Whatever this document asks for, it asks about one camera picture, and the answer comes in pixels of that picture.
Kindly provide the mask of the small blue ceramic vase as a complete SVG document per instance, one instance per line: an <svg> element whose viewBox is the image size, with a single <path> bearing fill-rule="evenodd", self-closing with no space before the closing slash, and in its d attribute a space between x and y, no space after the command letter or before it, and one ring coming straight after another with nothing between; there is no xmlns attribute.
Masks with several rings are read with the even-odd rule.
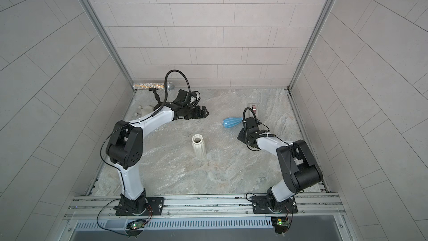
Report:
<svg viewBox="0 0 428 241"><path fill-rule="evenodd" d="M243 121L242 117L232 117L232 118L226 118L223 120L222 125L225 128L232 128L235 127L239 124L241 124Z"/></svg>

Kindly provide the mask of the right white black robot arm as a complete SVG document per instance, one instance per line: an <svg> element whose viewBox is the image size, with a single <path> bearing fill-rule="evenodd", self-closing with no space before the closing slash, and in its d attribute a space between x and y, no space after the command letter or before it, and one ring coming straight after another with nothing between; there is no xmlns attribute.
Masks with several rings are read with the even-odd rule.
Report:
<svg viewBox="0 0 428 241"><path fill-rule="evenodd" d="M237 139L251 150L264 150L277 157L282 180L267 190L266 202L272 212L281 212L296 194L321 182L323 174L305 141L285 142L260 125L253 117L244 118Z"/></svg>

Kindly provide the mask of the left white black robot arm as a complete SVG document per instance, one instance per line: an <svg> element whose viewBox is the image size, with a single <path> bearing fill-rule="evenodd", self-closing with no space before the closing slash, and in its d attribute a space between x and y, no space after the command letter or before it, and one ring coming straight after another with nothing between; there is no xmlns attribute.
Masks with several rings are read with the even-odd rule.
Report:
<svg viewBox="0 0 428 241"><path fill-rule="evenodd" d="M114 207L117 216L141 215L149 211L146 189L140 179L137 164L143 155L144 138L158 127L178 119L202 119L209 112L205 106L178 106L168 103L151 114L114 126L106 146L112 167L118 170L122 184L119 204Z"/></svg>

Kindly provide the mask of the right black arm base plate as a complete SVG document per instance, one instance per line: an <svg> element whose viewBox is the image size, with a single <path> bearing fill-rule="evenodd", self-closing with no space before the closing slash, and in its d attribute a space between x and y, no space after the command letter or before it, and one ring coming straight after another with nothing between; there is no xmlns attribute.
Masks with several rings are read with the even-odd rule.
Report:
<svg viewBox="0 0 428 241"><path fill-rule="evenodd" d="M298 208L293 197L278 202L273 196L261 195L252 196L251 202L253 205L254 214L296 214Z"/></svg>

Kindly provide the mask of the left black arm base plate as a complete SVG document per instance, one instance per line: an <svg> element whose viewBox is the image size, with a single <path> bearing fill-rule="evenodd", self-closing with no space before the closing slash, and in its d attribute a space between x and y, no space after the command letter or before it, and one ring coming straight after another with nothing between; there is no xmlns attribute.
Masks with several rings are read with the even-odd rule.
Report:
<svg viewBox="0 0 428 241"><path fill-rule="evenodd" d="M114 207L116 216L148 216L161 215L165 198L163 197L140 197L130 200L121 196L119 204Z"/></svg>

